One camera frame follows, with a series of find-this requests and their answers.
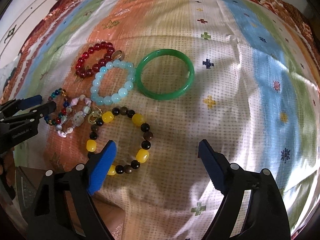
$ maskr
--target light blue bead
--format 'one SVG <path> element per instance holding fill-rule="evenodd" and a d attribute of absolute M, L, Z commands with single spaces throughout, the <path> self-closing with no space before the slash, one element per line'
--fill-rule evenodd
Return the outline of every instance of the light blue bead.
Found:
<path fill-rule="evenodd" d="M 108 69 L 106 67 L 101 67 L 100 68 L 100 73 L 104 73 L 105 74 L 107 71 L 108 71 Z"/>
<path fill-rule="evenodd" d="M 103 102 L 106 106 L 110 106 L 112 104 L 112 98 L 111 96 L 106 96 L 104 99 L 103 99 Z"/>
<path fill-rule="evenodd" d="M 127 62 L 126 61 L 120 61 L 119 68 L 126 68 Z"/>
<path fill-rule="evenodd" d="M 135 82 L 136 77 L 134 76 L 134 74 L 130 74 L 127 76 L 127 81 L 131 81 L 131 82 Z"/>
<path fill-rule="evenodd" d="M 101 80 L 102 78 L 103 78 L 103 73 L 100 73 L 100 72 L 98 72 L 97 74 L 96 74 L 96 79 L 97 80 Z"/>
<path fill-rule="evenodd" d="M 95 79 L 95 80 L 93 80 L 92 81 L 92 85 L 94 86 L 94 87 L 99 87 L 100 86 L 100 80 L 98 80 L 98 79 Z"/>
<path fill-rule="evenodd" d="M 112 63 L 112 62 L 108 62 L 108 63 L 106 64 L 106 68 L 107 68 L 107 69 L 112 69 L 112 68 L 113 68 L 113 63 Z"/>
<path fill-rule="evenodd" d="M 124 88 L 127 90 L 127 91 L 130 91 L 133 89 L 133 83 L 131 81 L 127 81 L 126 83 L 124 83 Z"/>
<path fill-rule="evenodd" d="M 131 67 L 134 67 L 133 63 L 127 62 L 126 68 L 131 68 Z"/>
<path fill-rule="evenodd" d="M 115 93 L 111 96 L 112 102 L 118 103 L 121 100 L 121 96 L 118 93 Z"/>
<path fill-rule="evenodd" d="M 104 100 L 103 97 L 98 97 L 98 98 L 97 98 L 97 101 L 96 101 L 97 106 L 102 106 L 102 105 L 103 105 L 103 100 Z"/>
<path fill-rule="evenodd" d="M 99 97 L 98 93 L 93 93 L 93 94 L 91 94 L 91 97 L 90 97 L 90 98 L 91 98 L 92 101 L 95 102 L 95 101 L 97 101 L 97 98 L 98 98 L 98 97 Z"/>
<path fill-rule="evenodd" d="M 124 98 L 128 94 L 128 91 L 125 88 L 120 88 L 118 94 L 121 96 L 121 98 Z"/>
<path fill-rule="evenodd" d="M 99 92 L 99 87 L 95 87 L 95 86 L 91 87 L 91 88 L 90 88 L 90 92 L 91 92 L 92 94 L 98 93 L 98 92 Z"/>
<path fill-rule="evenodd" d="M 135 75 L 135 73 L 136 73 L 136 69 L 135 68 L 128 68 L 128 73 L 129 74 L 133 74 L 133 75 Z"/>
<path fill-rule="evenodd" d="M 121 63 L 121 61 L 119 59 L 116 59 L 113 61 L 113 66 L 114 67 L 119 67 L 119 64 Z"/>

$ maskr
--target red beaded bracelet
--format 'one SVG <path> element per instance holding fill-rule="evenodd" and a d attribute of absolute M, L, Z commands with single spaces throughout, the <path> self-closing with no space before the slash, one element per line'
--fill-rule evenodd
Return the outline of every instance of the red beaded bracelet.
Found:
<path fill-rule="evenodd" d="M 90 54 L 93 54 L 95 51 L 99 51 L 101 49 L 106 49 L 107 53 L 104 54 L 102 59 L 99 59 L 98 63 L 93 64 L 92 68 L 85 69 L 84 62 L 89 58 Z M 89 47 L 88 51 L 82 54 L 82 57 L 78 59 L 78 63 L 76 65 L 76 75 L 80 78 L 92 77 L 94 73 L 98 73 L 102 66 L 105 66 L 107 62 L 111 61 L 111 55 L 115 52 L 115 48 L 111 42 L 101 42 L 95 44 L 93 47 Z"/>

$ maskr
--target green bangle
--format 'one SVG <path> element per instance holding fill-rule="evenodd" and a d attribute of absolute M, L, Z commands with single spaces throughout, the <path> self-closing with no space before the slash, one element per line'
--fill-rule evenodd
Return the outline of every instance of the green bangle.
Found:
<path fill-rule="evenodd" d="M 188 70 L 189 70 L 189 77 L 187 82 L 183 85 L 182 88 L 180 88 L 179 90 L 172 92 L 172 93 L 167 93 L 167 94 L 156 94 L 154 92 L 151 92 L 150 90 L 146 89 L 146 87 L 142 84 L 141 81 L 141 75 L 142 75 L 142 71 L 144 66 L 150 61 L 153 60 L 156 57 L 160 57 L 160 56 L 174 56 L 174 57 L 178 57 L 179 59 L 182 59 L 188 66 Z M 193 68 L 193 64 L 191 62 L 191 60 L 188 58 L 187 55 L 183 54 L 180 51 L 177 51 L 175 49 L 160 49 L 160 50 L 156 50 L 151 52 L 150 54 L 146 55 L 142 61 L 139 63 L 137 70 L 136 70 L 136 84 L 137 87 L 139 89 L 139 91 L 144 94 L 145 96 L 152 98 L 154 100 L 171 100 L 174 98 L 177 98 L 181 95 L 183 95 L 187 89 L 191 86 L 191 84 L 193 83 L 193 80 L 195 79 L 195 70 Z"/>

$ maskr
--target dark blue snowflake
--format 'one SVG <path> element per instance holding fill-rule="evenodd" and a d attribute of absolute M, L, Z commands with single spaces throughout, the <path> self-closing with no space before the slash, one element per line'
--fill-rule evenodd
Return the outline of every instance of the dark blue snowflake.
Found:
<path fill-rule="evenodd" d="M 290 159 L 290 150 L 287 148 L 284 148 L 283 151 L 281 151 L 281 160 L 286 163 Z"/>
<path fill-rule="evenodd" d="M 264 43 L 267 43 L 267 41 L 266 41 L 265 38 L 262 38 L 262 37 L 259 36 L 259 39 L 260 39 L 260 41 L 262 41 L 262 42 L 264 42 Z"/>

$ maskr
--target multicolored beaded bracelet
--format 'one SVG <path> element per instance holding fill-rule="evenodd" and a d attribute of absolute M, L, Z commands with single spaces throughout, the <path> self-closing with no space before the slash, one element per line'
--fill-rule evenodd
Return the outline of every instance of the multicolored beaded bracelet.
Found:
<path fill-rule="evenodd" d="M 67 113 L 71 113 L 72 112 L 72 107 L 76 106 L 78 104 L 79 101 L 83 101 L 85 102 L 86 106 L 84 106 L 82 108 L 82 111 L 76 112 L 75 115 L 72 118 L 72 126 L 67 128 L 67 130 L 65 132 L 62 131 L 62 125 L 63 123 L 65 123 L 68 120 L 68 115 L 65 115 L 63 118 L 63 120 L 61 119 L 61 124 L 56 125 L 56 130 L 57 133 L 60 137 L 62 138 L 66 138 L 67 135 L 69 133 L 72 133 L 74 128 L 79 127 L 81 124 L 83 124 L 85 117 L 87 116 L 87 114 L 89 114 L 91 112 L 91 99 L 87 98 L 85 95 L 80 95 L 77 98 L 73 98 L 71 100 L 71 104 L 69 107 L 67 107 Z"/>
<path fill-rule="evenodd" d="M 104 74 L 113 67 L 119 67 L 128 70 L 126 83 L 122 88 L 119 89 L 118 93 L 114 93 L 112 96 L 101 97 L 98 94 L 101 79 L 103 78 Z M 96 74 L 96 79 L 92 82 L 93 86 L 90 89 L 92 101 L 96 102 L 98 106 L 102 106 L 103 104 L 109 106 L 113 103 L 120 102 L 121 98 L 126 97 L 128 91 L 132 90 L 133 88 L 133 82 L 135 81 L 135 71 L 136 69 L 134 68 L 133 63 L 130 62 L 120 61 L 119 59 L 116 59 L 113 62 L 108 62 L 106 66 L 100 68 L 100 72 Z"/>
<path fill-rule="evenodd" d="M 58 114 L 57 118 L 51 119 L 49 115 L 46 115 L 44 117 L 44 120 L 48 125 L 58 125 L 61 124 L 61 119 L 64 120 L 64 116 L 67 115 L 66 107 L 68 107 L 70 104 L 68 102 L 68 97 L 66 95 L 66 91 L 62 88 L 59 88 L 55 90 L 51 96 L 48 98 L 48 102 L 52 101 L 56 96 L 62 95 L 63 96 L 63 108 L 61 109 L 60 113 Z"/>
<path fill-rule="evenodd" d="M 153 133 L 150 131 L 150 125 L 145 122 L 144 117 L 141 114 L 136 114 L 135 111 L 129 110 L 125 106 L 121 108 L 115 107 L 111 112 L 105 112 L 101 117 L 98 117 L 95 121 L 95 124 L 91 126 L 90 139 L 86 144 L 89 158 L 97 148 L 96 139 L 98 138 L 97 132 L 99 131 L 99 127 L 104 123 L 111 122 L 114 117 L 119 114 L 127 115 L 130 119 L 132 119 L 132 122 L 136 126 L 140 127 L 141 131 L 144 132 L 144 141 L 141 143 L 141 149 L 137 152 L 135 159 L 132 160 L 130 164 L 126 164 L 124 166 L 111 165 L 108 171 L 108 175 L 111 176 L 115 175 L 116 173 L 123 174 L 124 172 L 127 174 L 131 174 L 133 170 L 137 170 L 138 168 L 140 168 L 140 163 L 145 163 L 149 158 L 148 150 L 151 148 L 150 140 L 153 138 Z"/>
<path fill-rule="evenodd" d="M 104 54 L 102 59 L 99 59 L 98 63 L 93 64 L 92 68 L 85 69 L 84 62 L 89 58 L 90 54 L 93 54 L 95 51 L 99 51 L 101 49 L 106 49 L 107 53 Z M 107 62 L 111 61 L 111 56 L 115 52 L 115 48 L 111 42 L 101 42 L 95 44 L 93 47 L 89 47 L 88 51 L 82 54 L 82 57 L 78 59 L 78 63 L 76 65 L 76 75 L 80 78 L 92 77 L 94 73 L 99 72 L 102 66 L 105 66 Z"/>

